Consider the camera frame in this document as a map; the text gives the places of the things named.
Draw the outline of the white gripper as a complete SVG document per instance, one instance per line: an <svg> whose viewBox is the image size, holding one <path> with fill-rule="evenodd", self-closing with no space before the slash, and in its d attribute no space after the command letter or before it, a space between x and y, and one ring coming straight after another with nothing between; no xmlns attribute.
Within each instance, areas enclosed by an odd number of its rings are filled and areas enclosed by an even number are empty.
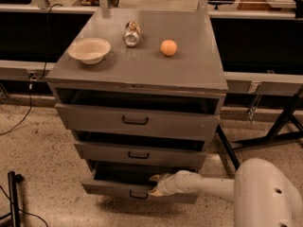
<svg viewBox="0 0 303 227"><path fill-rule="evenodd" d="M170 196L175 193L175 180L173 174L155 174L150 176L151 182L157 182L157 186L148 191L154 197Z"/></svg>

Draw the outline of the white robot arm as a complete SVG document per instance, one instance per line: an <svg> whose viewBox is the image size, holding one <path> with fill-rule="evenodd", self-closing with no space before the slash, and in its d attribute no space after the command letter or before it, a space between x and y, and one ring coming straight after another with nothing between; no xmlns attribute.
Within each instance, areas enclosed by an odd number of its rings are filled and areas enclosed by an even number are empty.
<svg viewBox="0 0 303 227"><path fill-rule="evenodd" d="M150 177L155 197L204 192L229 201L234 208L234 227L293 227L302 212L296 187L272 163L252 158L237 169L234 179L206 178L180 170Z"/></svg>

